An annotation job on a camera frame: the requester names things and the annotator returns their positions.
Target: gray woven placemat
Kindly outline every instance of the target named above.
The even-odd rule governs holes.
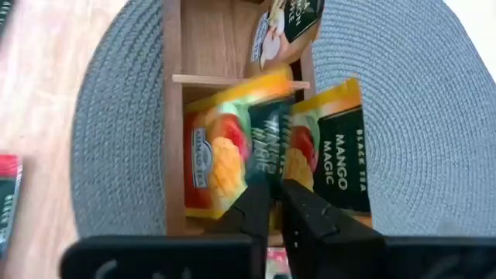
[[[71,186],[81,236],[163,234],[160,0],[133,0],[88,66],[74,115]]]
[[[160,2],[128,3],[81,87],[71,180],[82,236],[164,232]],[[328,0],[314,63],[319,89],[361,78],[378,230],[496,234],[496,86],[441,1]]]

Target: wooden table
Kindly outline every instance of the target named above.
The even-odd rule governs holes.
[[[23,155],[26,166],[4,278],[51,279],[77,238],[68,164],[78,90],[98,41],[126,0],[15,2],[0,41],[0,150]],[[496,37],[482,36],[475,26],[494,26],[496,10],[488,12],[491,0],[477,2],[479,9],[473,2],[472,9],[462,9],[469,4],[448,1],[494,77],[489,50],[496,49]]]

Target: brand logo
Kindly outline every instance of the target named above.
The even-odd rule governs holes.
[[[197,189],[208,187],[208,174],[212,169],[213,153],[210,143],[205,140],[205,129],[193,130],[192,140],[193,185]]]

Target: green label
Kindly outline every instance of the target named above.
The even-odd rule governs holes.
[[[246,162],[246,182],[263,179],[270,183],[281,181],[284,155],[291,134],[291,101],[274,101],[249,108],[252,153]]]
[[[324,6],[323,0],[287,0],[284,7],[284,33],[293,43],[308,28],[319,20]]]
[[[330,204],[370,212],[361,106],[319,120],[314,192]]]

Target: mango magic tea packet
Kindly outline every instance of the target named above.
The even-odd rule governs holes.
[[[284,178],[338,208],[370,214],[358,80],[292,105],[291,119]]]
[[[186,105],[188,216],[217,219],[251,183],[281,181],[290,94],[291,71],[284,67]]]

